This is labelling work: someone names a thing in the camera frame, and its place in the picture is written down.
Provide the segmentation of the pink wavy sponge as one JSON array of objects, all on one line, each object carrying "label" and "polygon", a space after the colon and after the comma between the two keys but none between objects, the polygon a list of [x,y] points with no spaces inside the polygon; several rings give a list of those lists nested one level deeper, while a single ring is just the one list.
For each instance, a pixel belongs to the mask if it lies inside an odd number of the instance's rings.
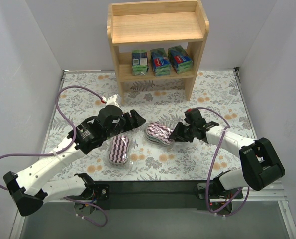
[{"label": "pink wavy sponge", "polygon": [[169,139],[173,130],[157,122],[152,122],[147,125],[145,135],[149,142],[159,146],[172,148],[174,141]]},{"label": "pink wavy sponge", "polygon": [[112,139],[108,162],[114,166],[124,166],[128,163],[130,139],[125,135],[118,135]]}]

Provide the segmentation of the green blue sponge pack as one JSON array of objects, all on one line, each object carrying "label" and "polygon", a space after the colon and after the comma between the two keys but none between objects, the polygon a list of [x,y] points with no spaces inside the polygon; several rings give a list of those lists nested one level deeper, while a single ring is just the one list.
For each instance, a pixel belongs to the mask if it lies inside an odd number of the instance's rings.
[{"label": "green blue sponge pack", "polygon": [[148,55],[146,50],[132,50],[131,52],[132,75],[147,75]]},{"label": "green blue sponge pack", "polygon": [[168,49],[168,58],[172,67],[178,74],[190,71],[193,68],[192,58],[180,45]]},{"label": "green blue sponge pack", "polygon": [[150,50],[151,65],[154,76],[165,76],[170,74],[170,61],[164,48]]}]

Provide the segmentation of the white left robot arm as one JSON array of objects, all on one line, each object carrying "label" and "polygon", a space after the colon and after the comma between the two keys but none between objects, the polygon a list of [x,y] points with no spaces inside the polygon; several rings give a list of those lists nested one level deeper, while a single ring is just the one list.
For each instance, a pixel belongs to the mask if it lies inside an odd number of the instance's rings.
[{"label": "white left robot arm", "polygon": [[59,181],[52,181],[51,178],[74,161],[101,147],[106,140],[145,123],[146,119],[136,110],[124,113],[117,106],[106,106],[97,116],[86,118],[75,131],[69,132],[57,146],[58,149],[66,147],[66,151],[54,152],[18,173],[6,173],[3,179],[20,214],[29,216],[43,204],[68,196],[82,199],[90,199],[93,195],[100,197],[100,187],[87,173]]}]

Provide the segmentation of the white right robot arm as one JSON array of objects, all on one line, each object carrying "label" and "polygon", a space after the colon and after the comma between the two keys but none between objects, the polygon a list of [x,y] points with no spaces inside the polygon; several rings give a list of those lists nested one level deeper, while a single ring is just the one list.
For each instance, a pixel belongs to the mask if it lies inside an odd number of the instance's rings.
[{"label": "white right robot arm", "polygon": [[215,122],[201,127],[177,124],[170,140],[193,142],[194,138],[208,144],[220,146],[240,159],[241,169],[220,173],[210,183],[211,193],[250,187],[260,191],[285,175],[285,169],[271,142],[266,138],[250,139],[225,131]]}]

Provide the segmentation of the wooden two-tier shelf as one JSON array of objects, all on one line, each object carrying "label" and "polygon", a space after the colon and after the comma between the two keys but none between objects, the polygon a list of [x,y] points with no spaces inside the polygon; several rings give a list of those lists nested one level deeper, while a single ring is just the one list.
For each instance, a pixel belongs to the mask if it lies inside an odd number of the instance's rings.
[{"label": "wooden two-tier shelf", "polygon": [[[210,24],[199,0],[160,0],[113,3],[108,6],[107,37],[115,69],[118,91],[124,95],[124,83],[142,80],[183,79],[186,99],[190,100],[209,35]],[[186,42],[193,68],[169,75],[132,75],[131,54],[120,46]]]}]

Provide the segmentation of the floral patterned table mat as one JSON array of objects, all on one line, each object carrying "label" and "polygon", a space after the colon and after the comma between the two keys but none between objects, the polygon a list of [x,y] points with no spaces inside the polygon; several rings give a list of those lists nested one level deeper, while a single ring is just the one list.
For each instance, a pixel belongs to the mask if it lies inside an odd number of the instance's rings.
[{"label": "floral patterned table mat", "polygon": [[[99,96],[117,93],[118,85],[113,72],[70,73],[61,83],[65,91],[59,100],[49,131],[46,151],[52,150],[70,131],[65,117],[74,124],[97,115],[103,108]],[[143,116],[148,123],[157,122],[169,128],[185,118],[189,108],[201,107],[206,121],[221,126],[230,125],[231,131],[243,137],[254,138],[248,115],[233,71],[200,71],[193,93],[186,100],[181,79],[127,82],[122,109],[131,109]],[[127,134],[130,139],[128,163],[114,166],[108,162],[111,142],[76,160],[58,174],[55,180],[70,178],[77,173],[87,173],[94,180],[198,180],[208,175],[215,177],[222,171],[241,167],[239,159],[215,146],[199,140],[176,143],[172,148],[159,146],[147,140],[146,126]]]}]

